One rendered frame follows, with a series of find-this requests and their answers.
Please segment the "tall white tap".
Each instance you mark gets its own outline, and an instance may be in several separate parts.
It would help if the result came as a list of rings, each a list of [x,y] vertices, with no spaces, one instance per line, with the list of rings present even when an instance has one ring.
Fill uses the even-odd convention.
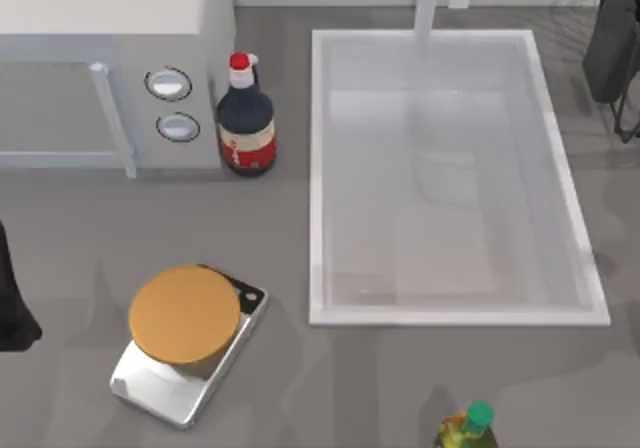
[[[437,0],[416,0],[413,34],[417,43],[429,43]]]

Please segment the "yellow bottle with green cap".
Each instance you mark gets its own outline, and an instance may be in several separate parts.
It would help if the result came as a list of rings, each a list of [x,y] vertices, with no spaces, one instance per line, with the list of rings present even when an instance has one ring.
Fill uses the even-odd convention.
[[[441,421],[433,448],[499,448],[493,420],[492,405],[474,400],[466,411]]]

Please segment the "black chair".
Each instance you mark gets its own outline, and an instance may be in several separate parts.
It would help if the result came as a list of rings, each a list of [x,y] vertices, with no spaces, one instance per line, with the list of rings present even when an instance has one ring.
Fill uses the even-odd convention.
[[[592,99],[612,111],[614,133],[623,143],[640,138],[640,119],[629,130],[622,127],[631,83],[640,73],[640,0],[599,0],[582,67]]]

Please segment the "dark bottle with red cap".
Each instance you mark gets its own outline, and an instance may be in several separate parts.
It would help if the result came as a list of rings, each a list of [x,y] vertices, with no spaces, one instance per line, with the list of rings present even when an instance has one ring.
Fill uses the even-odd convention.
[[[258,177],[277,154],[275,112],[258,76],[258,57],[235,51],[229,57],[229,86],[218,101],[215,121],[223,161],[234,173]]]

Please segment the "pale microwave oven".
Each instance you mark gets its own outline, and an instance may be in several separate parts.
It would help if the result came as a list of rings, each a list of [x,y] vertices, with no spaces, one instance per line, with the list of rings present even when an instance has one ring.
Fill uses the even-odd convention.
[[[214,108],[228,86],[236,35],[234,0],[0,0],[0,62],[101,62],[108,65],[125,129],[143,170],[221,167]],[[147,72],[166,66],[193,84],[177,102],[152,96]],[[189,143],[156,130],[182,112],[200,125]]]

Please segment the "large microwave knob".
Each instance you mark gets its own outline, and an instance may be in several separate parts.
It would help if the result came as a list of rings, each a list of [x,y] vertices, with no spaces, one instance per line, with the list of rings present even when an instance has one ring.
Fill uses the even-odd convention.
[[[193,89],[191,79],[184,71],[169,66],[147,72],[144,85],[152,96],[167,102],[183,100]]]

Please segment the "white sink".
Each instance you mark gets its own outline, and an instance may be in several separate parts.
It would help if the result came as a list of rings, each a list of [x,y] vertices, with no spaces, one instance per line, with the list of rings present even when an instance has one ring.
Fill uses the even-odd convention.
[[[311,54],[311,324],[610,324],[531,31],[320,29]]]

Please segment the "silver kitchen scale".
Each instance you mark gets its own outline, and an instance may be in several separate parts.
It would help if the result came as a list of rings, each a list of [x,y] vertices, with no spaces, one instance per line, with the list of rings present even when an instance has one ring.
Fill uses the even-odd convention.
[[[263,289],[216,270],[235,288],[240,321],[229,345],[213,358],[194,365],[170,365],[143,353],[132,339],[111,375],[111,392],[120,399],[179,429],[193,426],[231,370],[264,312],[269,295]]]

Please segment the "microwave oven door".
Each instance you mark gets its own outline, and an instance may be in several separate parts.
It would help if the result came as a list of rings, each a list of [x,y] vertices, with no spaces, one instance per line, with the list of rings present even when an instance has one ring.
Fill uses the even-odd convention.
[[[124,171],[90,64],[0,62],[0,169]]]

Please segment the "round wooden scale plate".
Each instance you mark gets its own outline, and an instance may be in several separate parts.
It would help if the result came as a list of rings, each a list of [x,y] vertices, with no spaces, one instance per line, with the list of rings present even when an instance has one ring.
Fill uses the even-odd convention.
[[[199,265],[156,274],[138,289],[128,312],[137,347],[170,365],[194,365],[218,355],[239,321],[240,300],[232,283]]]

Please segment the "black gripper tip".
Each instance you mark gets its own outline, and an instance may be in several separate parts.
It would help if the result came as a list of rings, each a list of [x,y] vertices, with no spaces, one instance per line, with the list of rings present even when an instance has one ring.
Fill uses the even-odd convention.
[[[27,351],[42,334],[19,290],[6,230],[0,221],[0,353]]]

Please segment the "small microwave knob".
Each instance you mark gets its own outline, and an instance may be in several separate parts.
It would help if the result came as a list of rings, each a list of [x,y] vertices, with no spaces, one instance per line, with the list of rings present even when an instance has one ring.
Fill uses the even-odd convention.
[[[189,114],[171,113],[159,117],[155,123],[157,132],[173,143],[189,143],[200,134],[198,121]]]

